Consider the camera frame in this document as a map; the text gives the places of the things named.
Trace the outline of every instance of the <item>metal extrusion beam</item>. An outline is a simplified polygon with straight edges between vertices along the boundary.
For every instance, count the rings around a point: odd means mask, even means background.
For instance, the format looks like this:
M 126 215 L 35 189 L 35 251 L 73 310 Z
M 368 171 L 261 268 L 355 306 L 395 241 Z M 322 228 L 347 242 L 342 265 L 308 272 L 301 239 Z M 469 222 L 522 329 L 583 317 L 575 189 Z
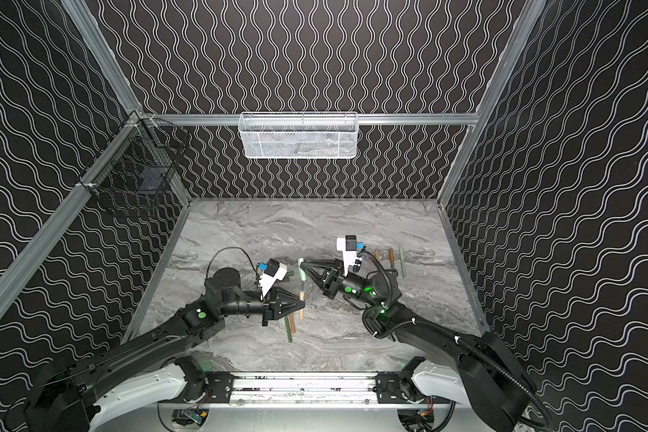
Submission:
M 93 183 L 96 176 L 112 159 L 115 152 L 126 142 L 126 138 L 136 130 L 138 118 L 132 114 L 128 122 L 122 126 L 108 147 L 96 159 L 92 166 L 82 176 L 84 184 Z M 91 198 L 91 193 L 82 185 L 75 185 L 53 214 L 43 223 L 41 229 L 31 241 L 19 252 L 5 273 L 0 276 L 0 319 L 8 311 L 14 299 L 22 292 L 34 273 L 48 257 L 53 247 L 69 229 Z
M 444 227 L 444 232 L 446 233 L 446 239 L 449 241 L 449 246 L 451 247 L 451 252 L 454 255 L 454 261 L 456 261 L 456 267 L 458 272 L 461 275 L 461 281 L 463 286 L 466 289 L 466 294 L 468 295 L 468 301 L 471 303 L 471 308 L 473 309 L 473 314 L 475 315 L 475 323 L 480 329 L 480 332 L 484 334 L 488 332 L 487 320 L 485 319 L 485 312 L 480 306 L 480 301 L 477 299 L 477 292 L 475 292 L 475 286 L 473 285 L 473 280 L 471 279 L 471 273 L 468 271 L 466 266 L 466 261 L 463 258 L 463 253 L 461 252 L 461 247 L 458 246 L 458 240 L 453 233 L 453 228 L 451 227 L 451 222 L 449 221 L 449 215 L 446 213 L 444 207 L 439 204 L 440 210 L 440 219 L 441 224 Z
M 546 0 L 528 0 L 523 5 L 518 21 L 514 25 L 514 29 L 507 42 L 507 47 L 504 49 L 504 53 L 492 76 L 491 83 L 480 102 L 478 108 L 480 118 L 472 130 L 466 134 L 463 143 L 459 147 L 456 159 L 450 168 L 449 175 L 446 177 L 446 181 L 441 188 L 439 201 L 442 205 L 446 205 L 449 202 L 449 198 L 458 184 L 458 180 L 468 164 L 468 160 L 473 154 L 477 141 L 497 106 L 501 92 L 507 85 L 513 69 L 516 66 L 516 62 L 526 47 L 526 42 L 537 23 L 537 19 L 540 18 L 540 14 L 543 12 L 545 3 Z
M 108 42 L 105 41 L 101 29 L 99 29 L 96 19 L 91 14 L 85 0 L 62 0 L 63 7 L 72 18 L 77 30 L 84 39 L 91 53 L 94 55 L 96 62 L 101 67 L 105 78 L 111 84 L 120 104 L 128 114 L 133 111 L 141 111 L 141 104 L 130 87 L 130 83 L 122 73 L 120 64 L 113 56 Z
M 143 114 L 178 126 L 237 126 L 240 114 Z M 477 114 L 358 114 L 362 126 L 383 125 L 476 125 Z
M 168 237 L 168 243 L 166 244 L 166 247 L 161 254 L 161 259 L 156 265 L 156 269 L 154 269 L 153 274 L 151 274 L 151 279 L 149 279 L 149 282 L 147 283 L 147 289 L 144 290 L 144 294 L 141 296 L 141 300 L 137 305 L 137 310 L 135 310 L 135 314 L 132 316 L 132 321 L 130 321 L 129 326 L 125 331 L 125 335 L 122 337 L 121 343 L 125 343 L 137 336 L 141 321 L 144 318 L 144 315 L 147 313 L 147 309 L 149 307 L 149 304 L 151 303 L 151 299 L 153 298 L 154 293 L 156 293 L 156 288 L 158 288 L 158 284 L 161 281 L 163 272 L 165 271 L 168 262 L 171 260 L 173 249 L 175 248 L 175 244 L 177 243 L 178 238 L 180 238 L 180 233 L 182 232 L 182 228 L 187 221 L 187 215 L 189 214 L 189 212 L 189 206 L 185 206 L 180 212 L 180 216 L 177 218 L 173 232 L 171 233 L 171 236 Z

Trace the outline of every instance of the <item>black wire basket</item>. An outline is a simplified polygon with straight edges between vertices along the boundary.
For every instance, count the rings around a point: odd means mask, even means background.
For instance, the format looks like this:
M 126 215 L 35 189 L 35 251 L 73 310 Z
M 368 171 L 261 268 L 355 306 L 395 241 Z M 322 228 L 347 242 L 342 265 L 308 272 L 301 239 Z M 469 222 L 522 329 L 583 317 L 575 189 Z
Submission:
M 171 179 L 189 138 L 189 132 L 180 126 L 164 120 L 141 120 L 96 182 L 86 187 L 99 207 L 115 217 L 154 217 L 171 191 Z

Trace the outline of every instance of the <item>marble tabletop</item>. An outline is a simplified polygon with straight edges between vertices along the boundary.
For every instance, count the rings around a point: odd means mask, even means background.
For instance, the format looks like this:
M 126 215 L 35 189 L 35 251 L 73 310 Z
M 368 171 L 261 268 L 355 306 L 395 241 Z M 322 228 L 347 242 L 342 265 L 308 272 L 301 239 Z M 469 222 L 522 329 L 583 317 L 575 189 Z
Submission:
M 369 250 L 406 250 L 408 275 L 399 275 L 401 302 L 419 315 L 479 334 L 433 201 L 195 201 L 139 329 L 146 333 L 203 292 L 208 261 L 222 247 L 241 246 L 256 263 L 275 258 L 297 271 L 297 260 L 340 258 L 336 237 L 355 234 Z M 254 275 L 242 252 L 222 252 L 212 272 L 235 267 L 243 289 Z M 279 283 L 299 293 L 297 275 Z M 294 314 L 288 343 L 283 320 L 261 326 L 260 316 L 228 316 L 225 330 L 194 348 L 207 370 L 331 371 L 400 370 L 422 353 L 389 339 L 374 339 L 361 314 L 341 296 L 324 297 L 309 281 L 305 319 Z

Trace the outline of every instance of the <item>wire mesh basket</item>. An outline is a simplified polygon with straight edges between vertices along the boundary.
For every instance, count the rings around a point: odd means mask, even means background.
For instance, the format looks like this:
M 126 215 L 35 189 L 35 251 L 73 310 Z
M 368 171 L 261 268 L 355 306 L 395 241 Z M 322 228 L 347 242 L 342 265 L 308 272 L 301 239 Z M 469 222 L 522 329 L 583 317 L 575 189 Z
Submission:
M 358 153 L 358 115 L 353 112 L 245 112 L 238 133 L 248 158 L 351 159 Z
M 94 184 L 86 187 L 115 217 L 155 216 L 189 137 L 187 130 L 164 120 L 141 120 Z

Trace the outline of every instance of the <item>black patterned wall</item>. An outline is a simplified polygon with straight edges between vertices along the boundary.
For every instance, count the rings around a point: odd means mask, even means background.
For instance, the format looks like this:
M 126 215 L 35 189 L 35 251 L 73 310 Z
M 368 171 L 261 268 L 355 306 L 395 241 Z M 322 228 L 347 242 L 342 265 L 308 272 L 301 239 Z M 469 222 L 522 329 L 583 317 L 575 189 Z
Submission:
M 550 1 L 447 207 L 560 431 L 648 431 L 648 0 Z
M 0 275 L 126 118 L 57 0 L 0 1 Z
M 524 0 L 87 0 L 144 109 L 475 112 Z
M 0 275 L 126 118 L 59 0 L 0 1 Z M 0 431 L 41 365 L 120 343 L 178 214 L 78 215 L 0 321 Z
M 180 215 L 169 196 L 152 219 L 116 219 L 91 200 L 0 320 L 0 431 L 39 367 L 120 344 Z
M 466 128 L 361 126 L 353 159 L 248 159 L 237 128 L 198 127 L 179 172 L 194 197 L 436 198 Z

